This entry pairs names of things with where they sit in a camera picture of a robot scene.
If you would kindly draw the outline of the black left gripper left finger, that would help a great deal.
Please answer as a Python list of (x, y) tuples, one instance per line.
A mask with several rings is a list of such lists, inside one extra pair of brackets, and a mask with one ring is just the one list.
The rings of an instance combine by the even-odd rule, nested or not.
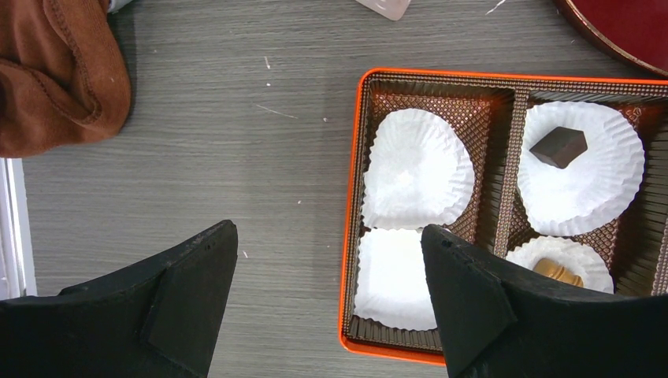
[(223, 220), (159, 254), (1, 303), (4, 377), (205, 377), (238, 258)]

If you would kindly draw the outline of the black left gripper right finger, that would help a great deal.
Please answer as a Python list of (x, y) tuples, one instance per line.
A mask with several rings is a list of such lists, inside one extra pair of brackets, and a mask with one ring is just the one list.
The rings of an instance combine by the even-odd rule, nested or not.
[(562, 283), (436, 224), (421, 248), (449, 376), (666, 376), (665, 295)]

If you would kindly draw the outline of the caramel ribbed chocolate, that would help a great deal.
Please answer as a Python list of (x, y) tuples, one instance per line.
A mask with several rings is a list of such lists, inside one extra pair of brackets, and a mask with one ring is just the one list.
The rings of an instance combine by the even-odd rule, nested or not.
[(533, 266), (532, 270), (541, 276), (546, 276), (565, 284), (570, 284), (575, 287), (584, 286), (584, 282), (580, 276), (574, 274), (566, 266), (549, 258), (541, 258)]

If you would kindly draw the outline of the dark square chocolate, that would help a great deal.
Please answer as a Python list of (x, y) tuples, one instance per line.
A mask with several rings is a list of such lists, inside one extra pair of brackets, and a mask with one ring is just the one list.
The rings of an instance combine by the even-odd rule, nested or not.
[(583, 131), (556, 127), (535, 143), (529, 152), (546, 165), (565, 169), (587, 149)]

